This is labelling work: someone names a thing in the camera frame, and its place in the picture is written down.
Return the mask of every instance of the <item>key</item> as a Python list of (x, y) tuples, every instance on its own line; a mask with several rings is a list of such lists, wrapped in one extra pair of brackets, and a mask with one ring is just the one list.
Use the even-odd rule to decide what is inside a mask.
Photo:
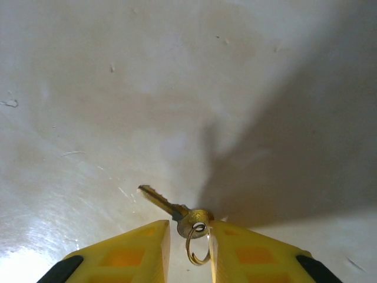
[(198, 224), (204, 224), (202, 228), (196, 229), (191, 238), (197, 239), (203, 237), (209, 232), (209, 222), (214, 219), (211, 212), (205, 209), (189, 209), (186, 205), (178, 205), (170, 203), (162, 195), (158, 194), (149, 185), (140, 185), (139, 190), (144, 197), (159, 208), (170, 214), (177, 224), (177, 231), (179, 235), (187, 239), (190, 231)]

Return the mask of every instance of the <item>white surface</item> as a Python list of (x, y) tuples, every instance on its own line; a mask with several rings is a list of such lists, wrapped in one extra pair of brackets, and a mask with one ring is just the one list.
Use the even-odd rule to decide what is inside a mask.
[[(375, 282), (376, 19), (357, 0), (1, 1), (0, 282), (168, 218), (141, 183)], [(211, 282), (175, 231), (170, 262), (169, 282)]]

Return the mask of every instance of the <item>black rubber pad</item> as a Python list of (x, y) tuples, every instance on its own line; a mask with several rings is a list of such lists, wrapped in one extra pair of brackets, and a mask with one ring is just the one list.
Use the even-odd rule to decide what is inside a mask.
[(83, 260), (81, 255), (74, 255), (59, 261), (37, 283), (65, 283)]
[(316, 283), (342, 283), (342, 281), (320, 261), (316, 261), (304, 255), (298, 255), (296, 259)]

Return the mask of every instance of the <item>key ring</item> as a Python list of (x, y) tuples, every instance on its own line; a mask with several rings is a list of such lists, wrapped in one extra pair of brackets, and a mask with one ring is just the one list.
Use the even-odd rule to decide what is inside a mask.
[(188, 235), (187, 235), (187, 238), (186, 238), (186, 252), (187, 252), (188, 260), (193, 265), (200, 266), (200, 265), (206, 264), (211, 259), (211, 254), (210, 254), (210, 249), (209, 248), (208, 248), (208, 253), (207, 253), (206, 257), (202, 261), (200, 259), (198, 259), (198, 257), (196, 257), (196, 255), (193, 252), (192, 253), (190, 252), (190, 242), (191, 242), (191, 239), (193, 237), (193, 233), (197, 229), (199, 229), (200, 231), (203, 231), (206, 228), (207, 228), (206, 224), (200, 223), (197, 226), (193, 226), (191, 228), (190, 233), (188, 233)]

